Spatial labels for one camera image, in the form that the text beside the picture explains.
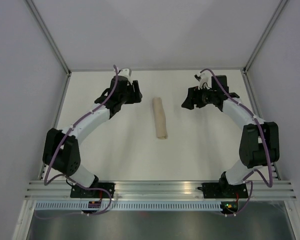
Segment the beige cloth napkin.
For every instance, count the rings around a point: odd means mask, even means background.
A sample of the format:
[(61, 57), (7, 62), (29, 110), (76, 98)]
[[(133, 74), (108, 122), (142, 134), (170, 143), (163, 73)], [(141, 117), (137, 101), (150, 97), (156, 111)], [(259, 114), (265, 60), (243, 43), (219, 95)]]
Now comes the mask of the beige cloth napkin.
[(160, 140), (166, 140), (168, 138), (166, 115), (160, 97), (154, 97), (152, 99), (152, 108), (156, 137)]

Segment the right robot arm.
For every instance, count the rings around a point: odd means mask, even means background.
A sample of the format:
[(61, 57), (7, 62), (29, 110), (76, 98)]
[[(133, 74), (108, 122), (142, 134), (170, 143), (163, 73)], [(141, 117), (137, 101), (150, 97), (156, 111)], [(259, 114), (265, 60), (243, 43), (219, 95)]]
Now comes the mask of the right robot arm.
[(244, 185), (253, 174), (258, 174), (265, 185), (273, 186), (272, 164), (280, 158), (279, 127), (271, 121), (265, 121), (246, 107), (240, 96), (230, 92), (225, 75), (208, 77), (200, 72), (194, 76), (198, 86), (190, 87), (182, 108), (193, 110), (214, 105), (229, 116), (241, 129), (239, 159), (218, 181), (218, 192), (225, 198), (231, 197), (236, 186)]

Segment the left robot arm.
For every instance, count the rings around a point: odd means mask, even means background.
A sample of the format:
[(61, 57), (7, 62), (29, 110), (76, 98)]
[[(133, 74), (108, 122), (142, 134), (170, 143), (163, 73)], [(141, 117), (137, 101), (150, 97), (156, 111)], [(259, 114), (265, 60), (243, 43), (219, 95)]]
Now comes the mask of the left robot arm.
[(139, 82), (128, 76), (116, 75), (110, 86), (98, 97), (91, 110), (71, 126), (64, 129), (51, 128), (45, 139), (42, 161), (59, 175), (74, 182), (88, 198), (94, 198), (102, 188), (99, 178), (81, 163), (81, 143), (101, 124), (118, 113), (122, 105), (138, 104), (142, 101)]

